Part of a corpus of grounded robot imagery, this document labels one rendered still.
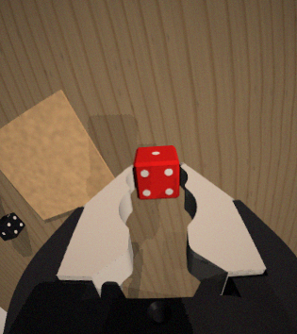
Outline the tan cork mat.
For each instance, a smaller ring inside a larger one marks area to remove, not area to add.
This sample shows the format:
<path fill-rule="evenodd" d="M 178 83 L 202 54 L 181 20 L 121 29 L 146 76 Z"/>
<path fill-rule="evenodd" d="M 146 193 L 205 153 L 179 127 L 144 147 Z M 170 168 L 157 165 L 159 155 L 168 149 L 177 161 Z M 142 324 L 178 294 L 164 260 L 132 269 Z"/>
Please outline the tan cork mat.
<path fill-rule="evenodd" d="M 115 179 L 62 90 L 0 128 L 0 170 L 43 220 Z"/>

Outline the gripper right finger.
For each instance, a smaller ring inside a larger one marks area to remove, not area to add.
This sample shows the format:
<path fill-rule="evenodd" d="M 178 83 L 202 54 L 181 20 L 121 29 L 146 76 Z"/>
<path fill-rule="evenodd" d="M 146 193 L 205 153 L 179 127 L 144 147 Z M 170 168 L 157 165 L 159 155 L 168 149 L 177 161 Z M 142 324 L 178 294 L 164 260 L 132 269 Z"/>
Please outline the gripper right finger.
<path fill-rule="evenodd" d="M 257 302 L 297 329 L 297 257 L 290 248 L 240 200 L 184 162 L 179 186 L 193 219 L 186 250 L 190 274 L 200 282 L 216 279 L 220 295 Z"/>

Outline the black die with white pips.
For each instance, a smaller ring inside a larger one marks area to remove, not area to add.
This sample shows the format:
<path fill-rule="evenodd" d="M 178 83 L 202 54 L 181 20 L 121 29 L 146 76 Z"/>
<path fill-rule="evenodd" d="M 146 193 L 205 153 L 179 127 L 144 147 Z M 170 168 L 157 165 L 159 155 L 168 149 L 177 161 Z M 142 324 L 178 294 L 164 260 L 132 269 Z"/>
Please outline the black die with white pips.
<path fill-rule="evenodd" d="M 0 219 L 0 237 L 4 241 L 17 238 L 24 227 L 24 222 L 12 212 Z"/>

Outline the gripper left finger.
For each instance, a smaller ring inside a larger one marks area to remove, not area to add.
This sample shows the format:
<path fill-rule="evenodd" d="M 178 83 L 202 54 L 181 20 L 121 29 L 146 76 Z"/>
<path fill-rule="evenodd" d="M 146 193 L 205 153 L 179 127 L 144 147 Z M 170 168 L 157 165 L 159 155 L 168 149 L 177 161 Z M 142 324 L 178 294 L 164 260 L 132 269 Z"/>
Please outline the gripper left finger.
<path fill-rule="evenodd" d="M 25 268 L 12 295 L 3 334 L 30 334 L 56 311 L 100 298 L 106 281 L 117 282 L 123 290 L 123 282 L 133 272 L 126 220 L 133 210 L 130 193 L 135 188 L 130 165 L 74 210 Z"/>

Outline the dark red die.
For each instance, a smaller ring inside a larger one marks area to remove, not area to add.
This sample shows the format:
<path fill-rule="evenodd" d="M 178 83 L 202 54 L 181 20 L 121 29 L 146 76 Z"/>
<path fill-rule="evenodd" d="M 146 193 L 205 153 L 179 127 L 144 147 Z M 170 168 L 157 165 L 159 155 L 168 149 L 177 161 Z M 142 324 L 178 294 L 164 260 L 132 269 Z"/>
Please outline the dark red die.
<path fill-rule="evenodd" d="M 179 196 L 179 160 L 173 145 L 139 147 L 133 168 L 140 200 Z"/>

